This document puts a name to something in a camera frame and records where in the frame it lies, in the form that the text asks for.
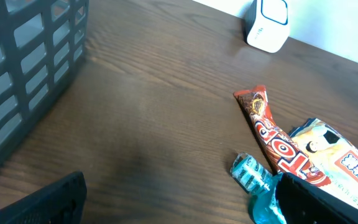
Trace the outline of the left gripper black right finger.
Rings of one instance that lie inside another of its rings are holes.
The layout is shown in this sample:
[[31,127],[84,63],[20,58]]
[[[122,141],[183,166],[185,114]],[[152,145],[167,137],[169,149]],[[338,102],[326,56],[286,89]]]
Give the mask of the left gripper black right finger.
[[275,193],[287,223],[358,224],[358,209],[291,173],[282,174]]

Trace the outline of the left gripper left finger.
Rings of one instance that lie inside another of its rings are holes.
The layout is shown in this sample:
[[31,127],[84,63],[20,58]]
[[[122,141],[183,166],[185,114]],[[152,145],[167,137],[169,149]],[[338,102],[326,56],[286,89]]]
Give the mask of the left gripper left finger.
[[85,178],[76,171],[0,209],[0,223],[79,224],[87,195]]

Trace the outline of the blue Listerine mouthwash bottle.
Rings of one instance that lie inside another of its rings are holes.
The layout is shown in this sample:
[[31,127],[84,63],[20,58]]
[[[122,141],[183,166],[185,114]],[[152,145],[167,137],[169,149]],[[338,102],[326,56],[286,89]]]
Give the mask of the blue Listerine mouthwash bottle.
[[276,196],[281,174],[272,175],[251,155],[241,152],[230,173],[235,181],[251,195],[250,215],[256,224],[286,224]]

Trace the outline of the orange Top snack bar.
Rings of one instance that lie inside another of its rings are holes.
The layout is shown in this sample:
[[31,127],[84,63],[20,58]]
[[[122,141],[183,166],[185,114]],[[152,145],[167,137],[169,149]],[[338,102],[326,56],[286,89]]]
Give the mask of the orange Top snack bar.
[[257,85],[251,90],[236,91],[233,95],[249,115],[259,142],[277,172],[289,172],[316,187],[331,184],[331,179],[277,126],[264,85]]

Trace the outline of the wet wipes packet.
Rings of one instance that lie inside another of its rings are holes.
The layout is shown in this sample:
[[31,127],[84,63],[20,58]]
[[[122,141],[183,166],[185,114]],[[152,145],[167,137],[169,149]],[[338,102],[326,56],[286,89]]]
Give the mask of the wet wipes packet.
[[331,179],[331,184],[322,189],[358,209],[358,149],[318,118],[307,119],[288,135]]

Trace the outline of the white barcode scanner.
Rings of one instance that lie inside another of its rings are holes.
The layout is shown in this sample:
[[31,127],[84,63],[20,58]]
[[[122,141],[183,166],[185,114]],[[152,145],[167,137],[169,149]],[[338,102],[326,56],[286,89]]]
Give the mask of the white barcode scanner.
[[244,22],[245,42],[268,53],[279,51],[290,35],[285,0],[253,0]]

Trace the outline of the grey plastic shopping basket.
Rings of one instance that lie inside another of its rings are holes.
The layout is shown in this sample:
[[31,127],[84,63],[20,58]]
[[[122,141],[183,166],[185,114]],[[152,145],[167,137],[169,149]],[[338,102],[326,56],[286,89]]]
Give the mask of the grey plastic shopping basket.
[[0,0],[0,167],[83,64],[89,6]]

